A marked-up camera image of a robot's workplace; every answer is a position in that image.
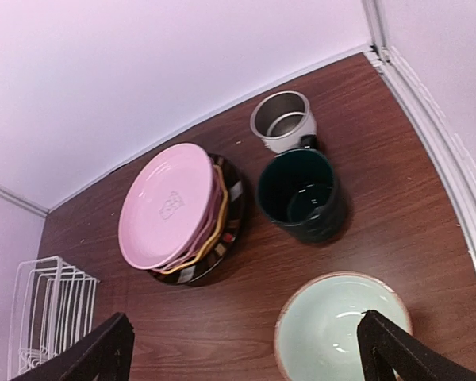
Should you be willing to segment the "light pink plate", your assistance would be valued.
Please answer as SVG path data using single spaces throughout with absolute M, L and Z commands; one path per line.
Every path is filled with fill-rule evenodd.
M 162 267 L 185 251 L 201 228 L 213 192 L 213 164 L 205 149 L 175 144 L 151 159 L 127 193 L 118 223 L 126 262 Z

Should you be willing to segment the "black rimmed cream plate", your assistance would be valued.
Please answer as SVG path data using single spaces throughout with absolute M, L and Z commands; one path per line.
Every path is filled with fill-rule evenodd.
M 230 200 L 227 202 L 225 219 L 217 241 L 209 246 L 209 253 L 195 264 L 174 271 L 168 275 L 147 270 L 147 273 L 157 281 L 170 285 L 194 283 L 208 275 L 229 254 L 236 242 L 244 217 L 247 204 L 243 190 L 243 182 L 238 169 L 223 156 L 210 153 L 213 163 L 221 168 L 225 187 Z

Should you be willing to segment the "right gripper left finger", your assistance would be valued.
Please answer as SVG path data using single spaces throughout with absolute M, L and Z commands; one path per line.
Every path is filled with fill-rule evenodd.
M 127 380 L 135 340 L 126 314 L 115 313 L 65 352 L 17 380 Z

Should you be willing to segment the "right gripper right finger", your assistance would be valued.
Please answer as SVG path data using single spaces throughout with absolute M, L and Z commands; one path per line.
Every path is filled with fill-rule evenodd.
M 471 371 L 432 351 L 377 310 L 368 310 L 357 328 L 366 381 L 476 380 Z

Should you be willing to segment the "dark green mug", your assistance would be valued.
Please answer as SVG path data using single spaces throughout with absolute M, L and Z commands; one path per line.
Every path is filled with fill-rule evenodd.
M 256 199 L 272 223 L 306 244 L 330 241 L 347 218 L 340 181 L 327 158 L 315 149 L 277 155 L 259 177 Z

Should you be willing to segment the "dark pink polka dot plate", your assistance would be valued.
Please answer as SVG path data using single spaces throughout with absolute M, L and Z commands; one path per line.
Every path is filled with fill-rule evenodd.
M 217 224 L 218 215 L 221 211 L 221 206 L 227 202 L 227 192 L 223 190 L 223 174 L 221 167 L 213 165 L 213 193 L 210 198 L 210 203 L 205 212 L 203 226 L 198 230 L 194 240 L 189 244 L 188 248 L 177 255 L 169 263 L 153 268 L 153 271 L 161 274 L 169 274 L 175 271 L 181 264 L 189 262 L 196 258 L 200 252 L 203 244 L 214 233 Z

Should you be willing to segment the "white and brown cup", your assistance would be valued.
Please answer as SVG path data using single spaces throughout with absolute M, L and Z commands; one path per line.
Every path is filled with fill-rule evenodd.
M 296 148 L 305 135 L 317 134 L 317 122 L 305 95 L 285 90 L 266 97 L 250 117 L 251 131 L 279 154 Z

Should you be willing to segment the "yellow polka dot plate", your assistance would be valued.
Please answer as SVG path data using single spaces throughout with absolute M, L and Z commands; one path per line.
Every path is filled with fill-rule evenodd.
M 228 201 L 229 201 L 229 195 L 228 195 L 228 190 L 227 190 L 227 187 L 225 185 L 225 179 L 224 179 L 224 176 L 223 176 L 223 190 L 227 192 L 227 202 L 221 206 L 221 211 L 218 215 L 218 219 L 217 219 L 217 224 L 215 226 L 215 231 L 214 233 L 209 237 L 209 239 L 203 244 L 200 252 L 198 253 L 198 256 L 192 260 L 190 260 L 189 262 L 186 262 L 184 264 L 181 264 L 175 271 L 179 271 L 179 270 L 182 270 L 184 268 L 187 268 L 193 264 L 196 264 L 199 260 L 201 260 L 202 258 L 204 258 L 210 251 L 210 246 L 214 243 L 217 242 L 217 237 L 220 235 L 222 229 L 223 229 L 223 224 L 224 224 L 224 219 L 225 217 L 227 216 L 227 211 L 228 211 Z

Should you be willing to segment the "light blue bowl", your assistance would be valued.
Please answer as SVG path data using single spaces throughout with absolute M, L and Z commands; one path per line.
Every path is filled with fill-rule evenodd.
M 407 307 L 379 279 L 338 271 L 302 286 L 282 308 L 274 329 L 274 355 L 282 376 L 363 380 L 357 328 L 368 310 L 413 332 Z

